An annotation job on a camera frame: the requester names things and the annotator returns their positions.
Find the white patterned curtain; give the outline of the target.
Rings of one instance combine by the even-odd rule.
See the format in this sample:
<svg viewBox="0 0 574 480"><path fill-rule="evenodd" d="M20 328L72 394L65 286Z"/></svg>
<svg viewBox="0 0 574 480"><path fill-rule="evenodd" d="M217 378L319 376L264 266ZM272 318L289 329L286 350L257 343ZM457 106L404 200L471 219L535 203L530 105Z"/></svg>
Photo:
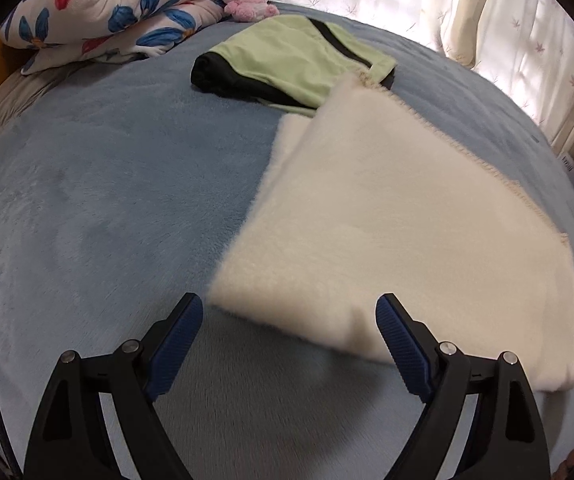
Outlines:
<svg viewBox="0 0 574 480"><path fill-rule="evenodd" d="M412 39L493 82L574 155L574 21L555 0L278 0Z"/></svg>

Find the cream fleece garment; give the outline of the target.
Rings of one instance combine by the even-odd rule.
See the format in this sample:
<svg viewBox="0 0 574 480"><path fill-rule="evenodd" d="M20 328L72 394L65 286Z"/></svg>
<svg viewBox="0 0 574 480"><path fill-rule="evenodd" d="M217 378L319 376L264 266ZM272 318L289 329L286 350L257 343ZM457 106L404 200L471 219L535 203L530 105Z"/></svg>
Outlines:
<svg viewBox="0 0 574 480"><path fill-rule="evenodd" d="M537 391L574 386L569 237L521 185L363 75L287 114L211 304L387 362L391 292L440 340L519 356Z"/></svg>

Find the floral folded quilt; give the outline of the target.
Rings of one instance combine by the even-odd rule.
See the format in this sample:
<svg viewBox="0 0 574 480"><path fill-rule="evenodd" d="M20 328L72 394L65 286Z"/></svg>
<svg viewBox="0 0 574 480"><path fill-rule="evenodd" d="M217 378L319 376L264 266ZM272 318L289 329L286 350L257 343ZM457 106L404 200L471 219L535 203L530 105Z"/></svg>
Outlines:
<svg viewBox="0 0 574 480"><path fill-rule="evenodd" d="M25 75L70 63L154 58L224 18L223 0L20 0L3 44L33 50Z"/></svg>

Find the blue fleece bed cover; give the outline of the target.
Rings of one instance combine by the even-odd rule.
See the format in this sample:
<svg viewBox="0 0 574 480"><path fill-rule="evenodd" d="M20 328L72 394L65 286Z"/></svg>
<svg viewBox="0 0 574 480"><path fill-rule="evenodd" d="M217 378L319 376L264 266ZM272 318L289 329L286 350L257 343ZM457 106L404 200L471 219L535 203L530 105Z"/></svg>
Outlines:
<svg viewBox="0 0 574 480"><path fill-rule="evenodd" d="M281 117L191 88L195 58L237 30L83 66L0 131L0 407L17 456L64 351L112 352L206 294ZM207 308L156 410L197 479L380 479L421 402L390 366Z"/></svg>

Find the green and black garment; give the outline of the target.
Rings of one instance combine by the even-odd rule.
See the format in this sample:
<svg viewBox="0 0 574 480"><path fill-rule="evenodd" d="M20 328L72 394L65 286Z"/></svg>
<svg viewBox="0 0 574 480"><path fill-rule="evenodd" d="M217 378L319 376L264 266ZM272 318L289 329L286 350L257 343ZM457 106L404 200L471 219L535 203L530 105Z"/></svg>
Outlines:
<svg viewBox="0 0 574 480"><path fill-rule="evenodd" d="M337 24L286 14L253 24L203 52L191 69L191 84L220 98L311 116L344 74L366 74L389 89L396 68L393 56Z"/></svg>

